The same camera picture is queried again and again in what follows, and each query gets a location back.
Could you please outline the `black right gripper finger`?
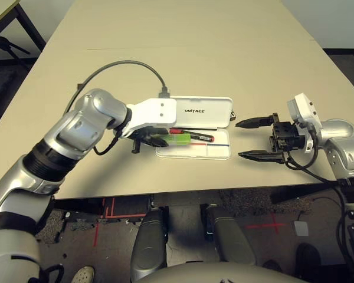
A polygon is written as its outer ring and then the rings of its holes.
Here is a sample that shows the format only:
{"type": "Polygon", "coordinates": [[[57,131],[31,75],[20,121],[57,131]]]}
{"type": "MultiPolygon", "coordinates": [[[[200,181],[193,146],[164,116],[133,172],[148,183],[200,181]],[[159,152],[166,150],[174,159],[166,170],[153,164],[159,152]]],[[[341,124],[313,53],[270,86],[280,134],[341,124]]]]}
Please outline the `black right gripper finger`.
{"type": "Polygon", "coordinates": [[[239,121],[235,126],[243,129],[257,129],[259,127],[267,127],[273,124],[273,117],[254,117],[239,121]]]}
{"type": "Polygon", "coordinates": [[[250,150],[238,153],[239,157],[256,162],[273,162],[283,164],[283,154],[279,152],[268,152],[266,150],[250,150]]]}

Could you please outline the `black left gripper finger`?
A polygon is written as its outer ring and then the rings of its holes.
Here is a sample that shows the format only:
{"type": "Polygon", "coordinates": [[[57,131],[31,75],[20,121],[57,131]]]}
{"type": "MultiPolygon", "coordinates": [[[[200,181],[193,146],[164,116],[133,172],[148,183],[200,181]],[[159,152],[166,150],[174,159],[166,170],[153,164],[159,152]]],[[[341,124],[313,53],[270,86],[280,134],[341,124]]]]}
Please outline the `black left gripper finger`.
{"type": "Polygon", "coordinates": [[[152,147],[168,147],[169,144],[163,139],[162,134],[151,134],[148,136],[148,145],[152,147]]]}

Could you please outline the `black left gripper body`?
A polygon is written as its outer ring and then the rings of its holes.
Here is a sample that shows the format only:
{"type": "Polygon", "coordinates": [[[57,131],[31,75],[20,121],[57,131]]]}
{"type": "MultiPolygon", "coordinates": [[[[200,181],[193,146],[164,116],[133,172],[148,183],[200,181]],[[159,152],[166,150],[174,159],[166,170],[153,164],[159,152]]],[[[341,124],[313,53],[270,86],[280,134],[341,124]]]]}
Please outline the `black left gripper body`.
{"type": "Polygon", "coordinates": [[[133,148],[132,148],[132,153],[133,154],[138,154],[140,153],[140,148],[142,144],[145,144],[147,146],[153,146],[153,141],[152,141],[152,126],[144,127],[138,130],[135,130],[130,136],[128,136],[128,139],[133,140],[133,148]]]}

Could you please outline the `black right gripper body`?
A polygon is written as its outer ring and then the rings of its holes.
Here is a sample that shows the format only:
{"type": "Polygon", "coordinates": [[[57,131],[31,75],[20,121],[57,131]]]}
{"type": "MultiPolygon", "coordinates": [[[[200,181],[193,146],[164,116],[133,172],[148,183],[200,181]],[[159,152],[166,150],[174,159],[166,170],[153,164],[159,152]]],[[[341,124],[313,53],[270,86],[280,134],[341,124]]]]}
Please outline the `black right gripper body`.
{"type": "Polygon", "coordinates": [[[273,127],[269,138],[272,157],[283,157],[283,153],[303,149],[306,138],[299,134],[294,123],[281,122],[277,113],[273,113],[269,118],[273,127]]]}

